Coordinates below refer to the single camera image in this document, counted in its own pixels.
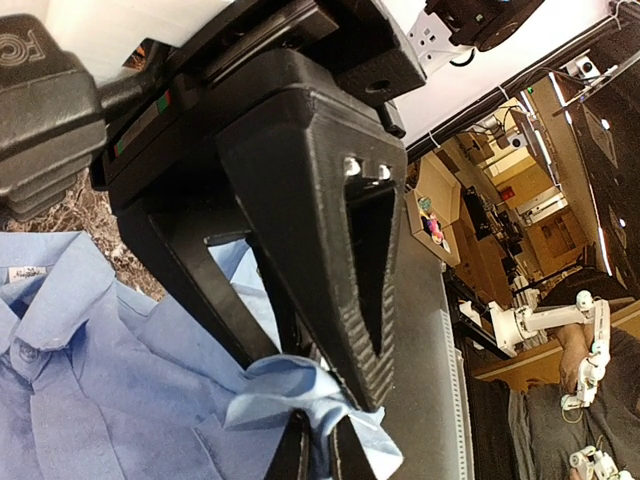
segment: black plastic bracket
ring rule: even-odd
[[[139,200],[118,217],[122,239],[244,368],[276,355],[208,247],[244,238],[238,210],[211,199]]]
[[[464,315],[459,308],[460,300],[470,301],[471,305],[480,314],[480,316],[485,318],[488,322],[491,322],[491,316],[487,314],[489,307],[478,298],[473,290],[467,287],[464,282],[455,275],[453,270],[448,269],[444,273],[443,277],[447,301],[449,303],[451,322],[456,335],[463,338],[471,338],[499,359],[508,360],[509,356],[498,348],[495,336]]]
[[[380,121],[384,126],[384,129],[396,138],[404,138],[407,131],[402,123],[400,112],[396,107],[395,102],[392,100],[378,107],[378,115],[380,115]]]
[[[311,469],[309,418],[295,411],[282,435],[265,480],[307,480]],[[343,418],[329,436],[331,478],[376,480],[349,417]]]
[[[31,15],[0,17],[0,112],[0,212],[29,220],[106,142],[93,77]]]
[[[290,68],[308,78],[304,63]],[[216,143],[252,235],[301,321],[354,403],[374,411],[391,387],[406,157],[375,113],[326,87],[291,85]]]

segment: cable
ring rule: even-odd
[[[480,125],[479,123],[472,123],[472,124],[471,124],[471,125],[469,125],[469,126],[470,126],[470,127],[478,127],[478,128],[481,128],[481,129],[483,129],[485,132],[490,132],[490,131],[491,131],[491,129],[490,129],[490,128],[488,128],[488,127],[486,127],[486,126],[484,126],[484,125]]]
[[[454,67],[466,67],[467,65],[471,65],[471,62],[473,62],[473,59],[476,58],[476,49],[472,48],[471,49],[471,55],[469,55],[469,58],[467,60],[465,60],[464,62],[461,63],[456,63],[453,60],[450,60],[449,63],[451,65],[453,65]]]
[[[566,415],[566,411],[564,410],[564,408],[562,409],[562,419],[567,422],[569,425],[575,425],[577,423],[580,423],[580,421],[582,420],[582,414],[584,413],[584,410],[581,408],[580,409],[580,415],[578,416],[577,419],[575,420],[569,420],[567,419],[567,415]]]
[[[523,88],[526,88],[527,86],[530,86],[530,80],[541,70],[552,70],[548,67],[543,66],[545,65],[545,62],[549,63],[551,61],[559,61],[559,58],[563,59],[563,62],[566,62],[567,52],[575,52],[575,54],[573,54],[573,57],[575,57],[575,55],[577,55],[581,51],[584,51],[583,46],[585,45],[585,42],[592,41],[593,39],[601,38],[612,33],[612,31],[616,29],[615,23],[616,22],[611,17],[601,20],[592,29],[589,29],[588,31],[578,35],[566,44],[562,45],[558,50],[541,59],[536,65],[531,65],[525,71],[522,71],[509,80],[505,81],[502,86],[507,92],[519,91]],[[493,103],[495,105],[493,107],[494,111],[496,109],[508,108],[500,106],[500,104],[504,102],[499,102],[497,96],[500,96],[500,99],[502,99],[502,92],[500,92],[498,89],[495,89],[487,92],[484,97],[482,97],[478,102],[483,104]],[[445,122],[436,127],[436,130],[432,130],[431,135],[425,135],[425,137],[423,137],[421,140],[418,140],[410,145],[409,157],[411,161],[415,161],[415,159],[420,158],[422,155],[424,155],[425,150],[428,151],[428,149],[431,148],[431,146],[427,143],[427,139],[433,139],[436,136],[443,136],[444,140],[446,140],[456,135],[456,133],[459,133],[459,131],[456,131],[457,128],[464,128],[464,126],[469,125],[465,122],[463,125],[454,128],[454,125],[459,122],[459,119],[464,118],[466,115],[469,115],[476,108],[476,104],[478,102],[447,119]],[[485,118],[487,115],[486,111],[490,109],[491,107],[486,107],[485,109],[483,109],[482,111],[478,111],[474,115],[469,115],[466,120],[468,122],[477,122],[482,118]]]
[[[484,135],[485,137],[493,137],[492,133],[476,132],[475,130],[463,130],[461,132],[458,132],[456,135],[458,135],[460,133],[473,133],[474,135]]]
[[[442,148],[440,146],[440,144],[438,142],[436,142],[436,139],[433,138],[433,134],[431,132],[429,132],[429,136],[431,137],[431,141],[433,142],[433,144],[436,146],[436,148]]]
[[[515,109],[520,110],[520,107],[518,105],[511,105],[509,108],[507,108],[507,111],[504,114],[504,118],[502,119],[502,131],[506,134],[507,133],[507,117],[509,116],[509,112],[511,110],[515,110]]]
[[[155,90],[160,69],[170,50],[168,45],[154,41],[145,49],[142,72],[100,87],[100,103],[107,123],[120,118]]]
[[[640,2],[638,0],[619,0],[618,3],[616,3],[616,11],[611,16],[616,21],[616,24],[618,25],[618,30],[622,30],[622,25],[620,24],[619,17],[620,17],[620,5],[622,5],[623,3],[635,3],[636,5],[640,5]]]

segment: shirt fabric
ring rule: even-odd
[[[278,345],[248,253],[236,242],[212,255]],[[36,276],[16,280],[16,267]],[[388,478],[402,457],[381,416],[354,412],[322,373],[288,356],[244,372],[174,299],[117,282],[84,233],[0,234],[2,479],[262,479],[294,407],[317,425],[358,417],[365,453]]]

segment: colorful toy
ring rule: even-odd
[[[442,233],[442,225],[438,221],[438,217],[434,213],[428,213],[431,209],[431,199],[423,197],[418,200],[418,207],[420,207],[420,220],[422,221],[422,228],[425,232],[431,234],[431,239],[438,245],[442,245],[444,242],[444,234]]]

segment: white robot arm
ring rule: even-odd
[[[533,313],[529,307],[504,311],[498,304],[490,303],[489,310],[498,347],[511,357],[516,356],[515,346],[535,336],[538,330],[572,323],[594,324],[591,353],[580,364],[576,394],[565,395],[562,398],[562,408],[572,410],[588,407],[593,403],[598,382],[604,378],[605,368],[611,360],[611,325],[609,303],[606,300],[594,300],[591,293],[582,291],[576,298],[576,304],[570,307]]]
[[[633,480],[626,470],[618,471],[613,459],[596,447],[586,447],[571,455],[571,466],[582,480]]]

